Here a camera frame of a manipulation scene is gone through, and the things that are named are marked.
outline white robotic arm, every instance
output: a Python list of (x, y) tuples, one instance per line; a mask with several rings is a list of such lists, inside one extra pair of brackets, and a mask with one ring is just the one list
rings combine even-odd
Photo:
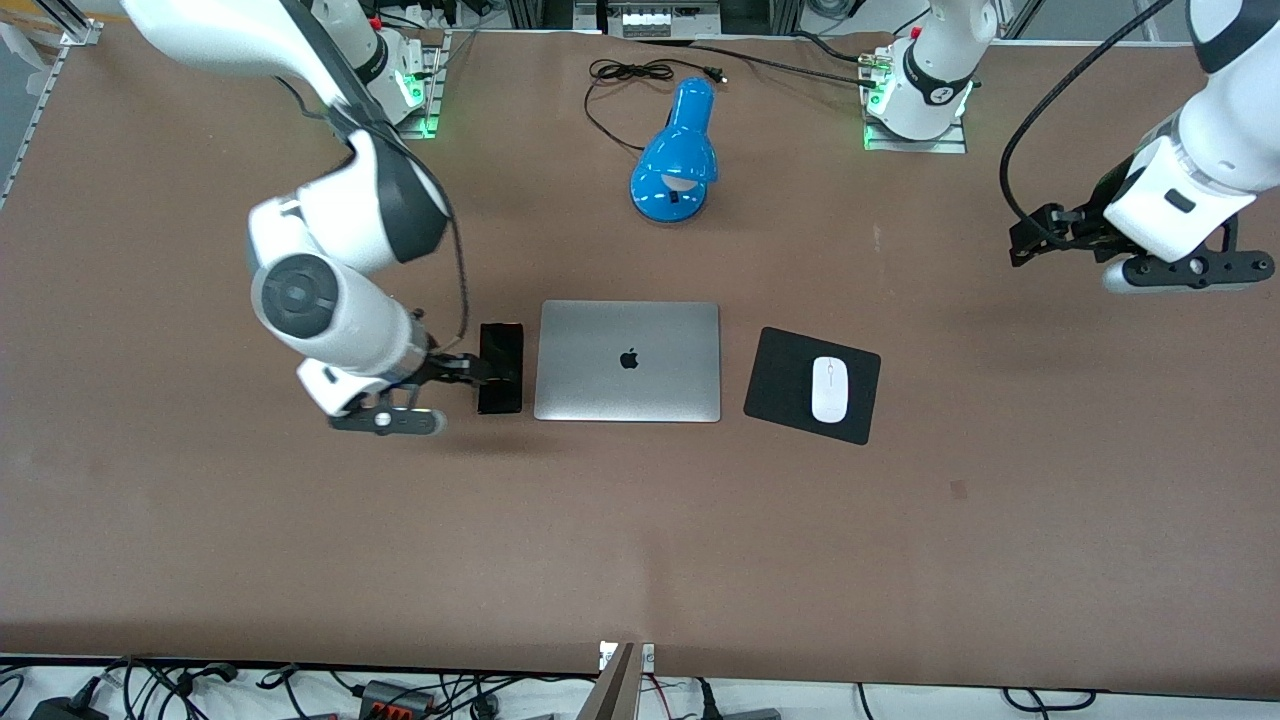
[[(1274, 274), (1268, 254), (1235, 241), (1236, 214), (1280, 184), (1280, 0), (1190, 0), (1188, 22), (1204, 90), (1147, 133), (1088, 202), (1050, 204), (1010, 228), (1014, 266), (1055, 250), (1091, 250), (1100, 263), (1129, 255), (1103, 273), (1117, 293), (1239, 290)], [(1221, 250), (1208, 249), (1220, 229)]]
[[(440, 352), (417, 315), (365, 275), (433, 252), (452, 210), (333, 38), (300, 0), (123, 5), (142, 35), (179, 61), (236, 74), (293, 74), (316, 90), (352, 155), (250, 211), (255, 313), (307, 357), (298, 378), (334, 427), (380, 434), (443, 430), (439, 413), (390, 407), (389, 391), (407, 387), (416, 395), (433, 379), (481, 384), (493, 378), (492, 368), (470, 355)], [(465, 325), (463, 313), (462, 332)], [(374, 409), (365, 406), (370, 397), (379, 398)]]
[(908, 140), (941, 136), (960, 114), (996, 29), (991, 0), (932, 0), (918, 37), (877, 50), (890, 58), (891, 74), (867, 113)]
[(308, 0), (311, 14), (381, 105), (392, 123), (421, 108), (426, 92), (421, 74), (422, 44), (384, 27), (374, 31), (360, 0)]
[[(1190, 255), (1257, 193), (1280, 184), (1280, 3), (1199, 0), (1188, 10), (1208, 82), (1143, 138), (1103, 211), (1165, 263)], [(1103, 282), (1115, 292), (1138, 290), (1123, 264)]]

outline lamp base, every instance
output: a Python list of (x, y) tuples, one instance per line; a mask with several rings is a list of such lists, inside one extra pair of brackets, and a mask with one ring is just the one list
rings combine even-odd
[(640, 214), (659, 223), (687, 220), (703, 209), (707, 183), (636, 168), (631, 173), (631, 204)]

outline brown table surface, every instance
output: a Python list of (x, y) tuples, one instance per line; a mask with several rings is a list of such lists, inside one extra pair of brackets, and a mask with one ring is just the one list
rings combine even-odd
[[(931, 156), (864, 151), (847, 86), (481, 36), (415, 147), (475, 318), (525, 324), (526, 400), (543, 300), (701, 300), (724, 418), (481, 418), (442, 386), (445, 436), (384, 439), (328, 429), (248, 302), (246, 211), (344, 149), (270, 79), (109, 27), (0, 214), (3, 650), (590, 671), (634, 638), (671, 675), (1280, 694), (1275, 287), (1009, 266), (1000, 150), (1084, 53), (993, 47), (970, 152)], [(721, 182), (678, 227), (632, 210), (632, 158), (581, 110), (590, 60), (662, 55), (731, 77)], [(1114, 51), (1027, 138), (1024, 204), (1083, 201), (1202, 82), (1188, 49)], [(643, 141), (668, 94), (595, 110)], [(1244, 245), (1277, 250), (1277, 220), (1280, 195), (1249, 208)], [(452, 334), (447, 252), (378, 281)], [(742, 415), (765, 325), (883, 356), (870, 445)]]

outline power adapter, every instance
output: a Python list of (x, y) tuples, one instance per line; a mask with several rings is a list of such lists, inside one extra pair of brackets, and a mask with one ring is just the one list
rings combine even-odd
[(69, 697), (51, 697), (40, 701), (31, 712), (31, 720), (108, 720), (105, 712), (92, 707), (76, 708)]
[(381, 680), (371, 680), (360, 693), (361, 717), (426, 720), (431, 706), (430, 693), (411, 691)]

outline computer mouse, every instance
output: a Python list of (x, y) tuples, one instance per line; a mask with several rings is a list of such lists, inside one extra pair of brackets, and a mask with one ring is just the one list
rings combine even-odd
[(840, 357), (813, 360), (813, 419), (835, 424), (849, 413), (849, 368)]

